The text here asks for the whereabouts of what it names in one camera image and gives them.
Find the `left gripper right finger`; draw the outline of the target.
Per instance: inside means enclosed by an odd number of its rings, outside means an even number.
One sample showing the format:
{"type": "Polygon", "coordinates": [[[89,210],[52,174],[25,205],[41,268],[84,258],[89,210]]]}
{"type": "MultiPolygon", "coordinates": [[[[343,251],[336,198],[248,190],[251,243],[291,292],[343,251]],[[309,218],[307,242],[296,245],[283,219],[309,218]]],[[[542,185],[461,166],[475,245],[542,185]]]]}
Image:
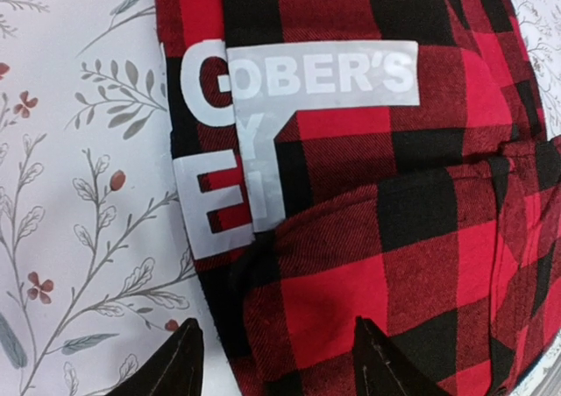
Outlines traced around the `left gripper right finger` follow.
{"type": "Polygon", "coordinates": [[[448,395],[417,370],[371,319],[356,318],[352,358],[357,395],[448,395]]]}

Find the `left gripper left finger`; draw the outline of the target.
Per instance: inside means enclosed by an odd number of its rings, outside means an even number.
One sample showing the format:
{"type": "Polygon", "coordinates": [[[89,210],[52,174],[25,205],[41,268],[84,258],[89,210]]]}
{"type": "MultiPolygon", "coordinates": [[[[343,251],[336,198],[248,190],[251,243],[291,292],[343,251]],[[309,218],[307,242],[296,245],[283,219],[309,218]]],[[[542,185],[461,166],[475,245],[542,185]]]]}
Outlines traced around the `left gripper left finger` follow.
{"type": "Polygon", "coordinates": [[[203,333],[188,318],[131,377],[108,396],[201,396],[203,333]]]}

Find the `red black plaid shirt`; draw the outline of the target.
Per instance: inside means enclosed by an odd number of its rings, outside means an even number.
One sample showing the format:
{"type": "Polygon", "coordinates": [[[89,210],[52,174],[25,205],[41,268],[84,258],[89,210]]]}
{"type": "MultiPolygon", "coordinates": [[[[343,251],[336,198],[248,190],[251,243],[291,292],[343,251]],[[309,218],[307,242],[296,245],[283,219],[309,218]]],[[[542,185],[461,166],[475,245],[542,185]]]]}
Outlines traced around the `red black plaid shirt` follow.
{"type": "Polygon", "coordinates": [[[511,0],[155,0],[188,241],[244,395],[357,395],[371,319],[448,395],[560,329],[560,142],[511,0]]]}

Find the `floral patterned table cloth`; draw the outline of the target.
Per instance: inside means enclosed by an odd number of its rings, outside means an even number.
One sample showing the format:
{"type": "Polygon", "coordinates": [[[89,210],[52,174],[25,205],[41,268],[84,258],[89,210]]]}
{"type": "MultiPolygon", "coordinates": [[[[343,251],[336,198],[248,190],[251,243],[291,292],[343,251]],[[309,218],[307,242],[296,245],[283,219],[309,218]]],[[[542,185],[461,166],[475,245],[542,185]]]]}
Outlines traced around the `floral patterned table cloth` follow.
{"type": "MultiPolygon", "coordinates": [[[[560,0],[511,0],[560,142],[560,0]]],[[[155,0],[1,0],[1,392],[108,395],[188,319],[244,395],[195,271],[155,0]]],[[[560,329],[509,395],[560,386],[560,329]]]]}

